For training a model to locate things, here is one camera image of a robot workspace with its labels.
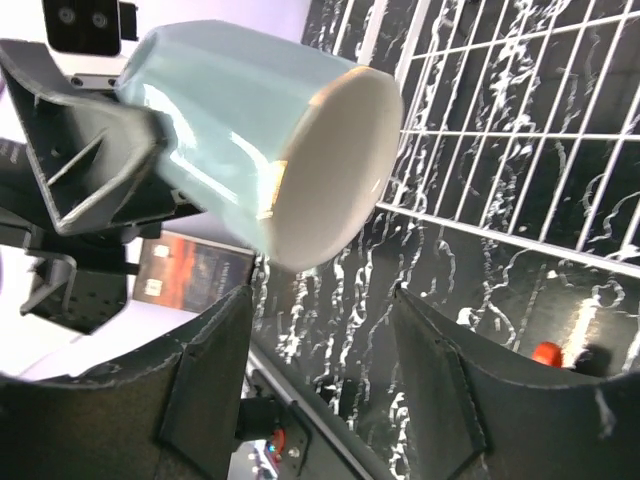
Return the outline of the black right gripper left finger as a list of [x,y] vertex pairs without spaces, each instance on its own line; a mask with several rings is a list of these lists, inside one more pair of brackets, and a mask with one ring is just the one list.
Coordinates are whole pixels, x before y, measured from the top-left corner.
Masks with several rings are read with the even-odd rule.
[[223,479],[252,324],[239,287],[77,377],[1,380],[5,479]]

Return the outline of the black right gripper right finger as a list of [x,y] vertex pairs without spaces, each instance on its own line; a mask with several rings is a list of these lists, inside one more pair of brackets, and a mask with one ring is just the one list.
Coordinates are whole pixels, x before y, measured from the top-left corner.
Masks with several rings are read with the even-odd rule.
[[635,479],[639,376],[514,353],[405,289],[392,311],[423,479]]

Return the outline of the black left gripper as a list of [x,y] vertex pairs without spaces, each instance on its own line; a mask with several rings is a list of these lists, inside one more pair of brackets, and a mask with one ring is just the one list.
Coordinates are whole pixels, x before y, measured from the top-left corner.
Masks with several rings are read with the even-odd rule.
[[41,192],[1,187],[1,243],[35,259],[20,314],[92,333],[129,299],[139,266],[126,245],[199,210],[156,171],[169,146],[163,114],[74,87],[41,43],[2,40],[1,72]]

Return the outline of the orange mug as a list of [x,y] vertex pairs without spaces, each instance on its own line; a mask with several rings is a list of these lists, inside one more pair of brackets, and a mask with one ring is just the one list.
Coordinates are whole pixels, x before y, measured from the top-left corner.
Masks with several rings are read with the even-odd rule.
[[552,368],[573,371],[575,363],[565,349],[554,342],[541,342],[531,354],[531,359],[539,364]]

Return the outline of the grey mug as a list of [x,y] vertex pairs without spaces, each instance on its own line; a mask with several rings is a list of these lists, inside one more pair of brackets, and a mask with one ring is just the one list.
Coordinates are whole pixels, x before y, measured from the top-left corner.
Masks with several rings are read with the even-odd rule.
[[116,93],[162,113],[158,173],[293,272],[331,259],[363,227],[403,118],[391,75],[220,20],[153,29]]

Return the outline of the white wire dish rack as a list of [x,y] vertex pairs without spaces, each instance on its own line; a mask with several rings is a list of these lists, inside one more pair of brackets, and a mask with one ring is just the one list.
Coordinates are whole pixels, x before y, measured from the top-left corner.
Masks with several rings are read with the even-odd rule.
[[637,2],[315,1],[303,39],[402,89],[382,209],[638,275]]

